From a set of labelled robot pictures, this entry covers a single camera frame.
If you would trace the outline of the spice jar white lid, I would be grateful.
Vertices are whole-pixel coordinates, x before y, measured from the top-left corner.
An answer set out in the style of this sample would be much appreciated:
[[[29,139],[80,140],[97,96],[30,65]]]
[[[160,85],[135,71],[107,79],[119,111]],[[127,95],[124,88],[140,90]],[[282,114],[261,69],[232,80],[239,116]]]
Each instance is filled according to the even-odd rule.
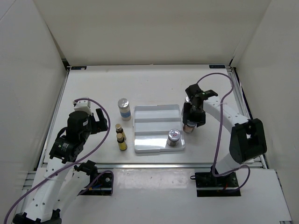
[[[183,126],[183,131],[184,131],[185,133],[192,133],[195,127],[196,127],[196,126],[190,126],[190,125],[188,125],[188,124],[184,124],[184,126]]]
[[[171,129],[168,132],[168,139],[167,139],[167,144],[170,147],[175,147],[179,140],[180,140],[181,134],[178,129]]]

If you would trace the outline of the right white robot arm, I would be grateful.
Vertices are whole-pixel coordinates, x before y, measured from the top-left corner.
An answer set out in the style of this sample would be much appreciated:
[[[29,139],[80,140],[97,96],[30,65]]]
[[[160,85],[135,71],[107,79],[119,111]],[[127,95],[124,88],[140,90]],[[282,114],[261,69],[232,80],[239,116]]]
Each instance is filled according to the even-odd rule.
[[[260,119],[249,119],[226,105],[213,90],[203,91],[198,84],[185,90],[187,101],[184,103],[183,130],[191,133],[206,123],[210,114],[230,133],[229,152],[220,161],[214,157],[210,182],[221,186],[227,175],[239,170],[244,163],[267,152],[263,123]]]

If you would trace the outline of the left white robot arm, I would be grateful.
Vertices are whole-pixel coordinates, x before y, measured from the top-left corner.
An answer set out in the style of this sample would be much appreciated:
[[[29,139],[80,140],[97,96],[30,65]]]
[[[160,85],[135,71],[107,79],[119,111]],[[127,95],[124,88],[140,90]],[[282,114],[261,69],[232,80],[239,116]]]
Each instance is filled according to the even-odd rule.
[[[95,114],[88,106],[69,114],[67,126],[58,132],[51,148],[44,178],[28,191],[35,195],[23,212],[15,214],[14,224],[60,224],[63,212],[77,195],[96,185],[100,175],[95,162],[78,165],[77,159],[90,135],[110,131],[106,110],[98,108]]]

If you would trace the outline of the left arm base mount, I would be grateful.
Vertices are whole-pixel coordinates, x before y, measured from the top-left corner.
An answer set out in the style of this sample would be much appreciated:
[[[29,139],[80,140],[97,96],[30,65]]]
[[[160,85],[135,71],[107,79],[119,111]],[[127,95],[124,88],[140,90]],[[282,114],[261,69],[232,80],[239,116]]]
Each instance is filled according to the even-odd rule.
[[[99,171],[95,162],[88,160],[76,168],[89,176],[89,184],[78,194],[89,196],[111,196],[114,189],[114,173],[112,170]]]

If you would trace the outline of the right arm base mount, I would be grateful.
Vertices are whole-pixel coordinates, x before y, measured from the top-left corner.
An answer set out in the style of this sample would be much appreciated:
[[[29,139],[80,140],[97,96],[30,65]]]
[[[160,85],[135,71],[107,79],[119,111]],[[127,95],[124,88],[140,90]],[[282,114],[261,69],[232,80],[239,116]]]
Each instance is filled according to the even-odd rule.
[[[214,177],[211,172],[197,172],[190,179],[196,183],[197,197],[241,196],[235,172],[222,177]]]

